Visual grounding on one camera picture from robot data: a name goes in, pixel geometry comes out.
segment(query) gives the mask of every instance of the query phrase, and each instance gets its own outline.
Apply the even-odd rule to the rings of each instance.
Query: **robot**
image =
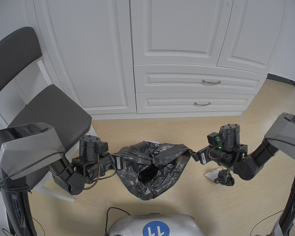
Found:
[[[295,159],[295,115],[282,113],[262,140],[248,154],[240,144],[240,126],[227,124],[219,133],[207,136],[209,145],[193,153],[205,165],[214,161],[243,180],[254,178],[279,150]],[[0,130],[0,189],[12,228],[18,236],[37,236],[30,205],[28,185],[31,174],[48,168],[54,181],[72,195],[80,194],[85,184],[94,186],[110,169],[122,170],[121,155],[109,154],[107,142],[95,136],[80,138],[80,153],[70,163],[54,128],[31,123]],[[295,218],[295,179],[286,207],[268,236],[287,236]],[[205,236],[193,217],[176,215],[126,216],[117,220],[108,236]]]

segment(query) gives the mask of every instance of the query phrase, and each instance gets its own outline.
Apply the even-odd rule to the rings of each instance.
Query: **drawer handle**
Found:
[[[206,80],[202,80],[202,82],[203,83],[208,83],[208,84],[220,84],[221,83],[221,81],[219,80],[218,82],[208,82],[208,81],[206,81]]]
[[[208,105],[210,105],[211,104],[211,102],[208,102],[208,104],[199,104],[199,103],[194,103],[194,105],[195,106],[208,106]]]

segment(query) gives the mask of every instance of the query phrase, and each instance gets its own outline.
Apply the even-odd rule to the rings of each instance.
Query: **beige floor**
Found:
[[[111,153],[123,146],[154,140],[184,143],[198,151],[207,145],[207,134],[219,131],[227,123],[241,126],[241,143],[253,151],[282,112],[295,113],[295,88],[267,80],[248,109],[240,117],[197,117],[172,119],[138,119],[93,121],[102,141]],[[247,236],[261,219],[284,209],[294,177],[295,161],[279,152],[251,181],[235,176],[233,187],[221,186],[203,176],[216,168],[189,161],[179,181],[158,198],[142,201],[130,194],[117,176],[100,181],[96,187],[76,196],[68,203],[33,192],[32,215],[44,227],[46,236],[104,235],[106,210],[120,207],[131,214],[183,213],[193,216],[209,236]],[[47,187],[62,191],[53,181]],[[121,212],[110,212],[109,225]],[[259,224],[252,235],[270,233],[278,215]]]

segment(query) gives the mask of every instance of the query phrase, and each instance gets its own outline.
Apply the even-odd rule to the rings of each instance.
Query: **trash bag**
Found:
[[[233,186],[235,184],[235,179],[232,177],[230,170],[221,170],[218,172],[218,176],[214,182],[221,185]]]
[[[117,171],[122,183],[136,197],[150,200],[160,196],[179,179],[193,153],[184,144],[141,142],[123,147],[124,168]]]

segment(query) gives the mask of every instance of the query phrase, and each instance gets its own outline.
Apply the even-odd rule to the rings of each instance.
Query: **cabinet panel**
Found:
[[[244,111],[253,98],[248,94],[198,92],[136,94],[138,113]]]
[[[35,1],[68,96],[90,114],[136,112],[128,0]]]
[[[234,0],[218,66],[267,74],[283,35],[285,0]]]
[[[231,1],[131,0],[134,64],[216,65]]]
[[[256,95],[266,75],[204,65],[134,65],[135,88],[143,92],[214,92]]]

